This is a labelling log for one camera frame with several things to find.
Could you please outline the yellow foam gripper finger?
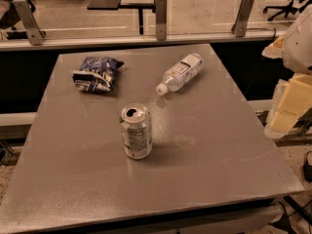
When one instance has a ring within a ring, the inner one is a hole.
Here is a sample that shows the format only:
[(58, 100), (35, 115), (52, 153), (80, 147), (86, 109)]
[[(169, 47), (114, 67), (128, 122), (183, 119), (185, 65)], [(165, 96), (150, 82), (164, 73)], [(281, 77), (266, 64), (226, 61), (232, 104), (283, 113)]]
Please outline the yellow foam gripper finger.
[(311, 107), (311, 75), (295, 73), (289, 81), (280, 79), (274, 90), (272, 108), (266, 118), (265, 135), (269, 138), (287, 135)]
[(280, 59), (282, 57), (285, 36), (279, 36), (273, 43), (262, 51), (262, 55), (269, 59)]

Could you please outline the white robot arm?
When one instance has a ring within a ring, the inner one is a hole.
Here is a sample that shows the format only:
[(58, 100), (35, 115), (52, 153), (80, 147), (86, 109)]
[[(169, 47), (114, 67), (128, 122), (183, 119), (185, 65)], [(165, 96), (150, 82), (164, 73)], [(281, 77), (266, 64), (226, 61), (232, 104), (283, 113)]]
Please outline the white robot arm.
[(266, 118), (265, 135), (278, 139), (312, 108), (312, 6), (304, 9), (284, 35), (265, 47), (262, 55), (281, 59), (293, 72), (288, 81), (278, 81)]

